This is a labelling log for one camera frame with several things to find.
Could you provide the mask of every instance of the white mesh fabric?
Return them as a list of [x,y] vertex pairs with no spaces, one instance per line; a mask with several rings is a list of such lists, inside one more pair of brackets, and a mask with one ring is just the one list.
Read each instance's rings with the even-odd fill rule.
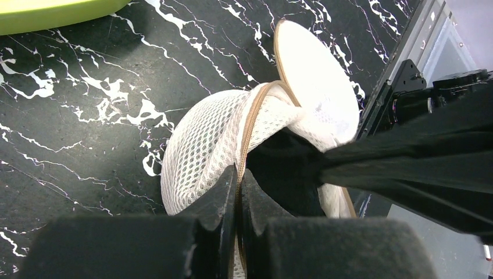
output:
[[[192,204],[215,184],[227,166],[238,163],[247,114],[264,85],[249,92],[229,90],[211,95],[177,125],[166,148],[161,174],[161,194],[168,214],[177,214]],[[315,109],[295,107],[284,90],[274,86],[260,107],[248,151],[284,127],[321,151],[337,146],[330,117],[320,117]],[[328,217],[349,217],[342,188],[325,184],[319,189],[319,197]],[[234,259],[234,278],[244,278],[237,248]]]

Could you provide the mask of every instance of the marble countertop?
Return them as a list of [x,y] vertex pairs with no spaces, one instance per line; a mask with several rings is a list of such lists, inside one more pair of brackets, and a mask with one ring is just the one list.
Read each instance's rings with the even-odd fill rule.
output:
[[418,3],[140,0],[0,37],[0,276],[58,216],[163,214],[160,158],[175,125],[209,94],[278,79],[280,19],[319,36],[368,99]]

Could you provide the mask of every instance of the mesh laundry bag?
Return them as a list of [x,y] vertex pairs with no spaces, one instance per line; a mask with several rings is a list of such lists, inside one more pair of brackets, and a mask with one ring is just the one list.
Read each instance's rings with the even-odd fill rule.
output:
[[[282,20],[274,33],[282,81],[251,91],[228,90],[197,103],[177,125],[163,158],[161,193],[177,214],[211,188],[224,169],[245,169],[246,155],[282,128],[320,151],[351,141],[359,108],[348,76],[328,48],[302,26]],[[324,184],[319,199],[328,217],[352,217],[347,191]],[[243,278],[238,249],[234,278]]]

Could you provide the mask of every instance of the yellow-green plastic container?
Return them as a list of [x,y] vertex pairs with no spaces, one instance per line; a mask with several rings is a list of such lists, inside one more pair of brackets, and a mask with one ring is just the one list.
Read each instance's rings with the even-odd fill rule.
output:
[[50,29],[107,16],[130,0],[0,0],[0,35]]

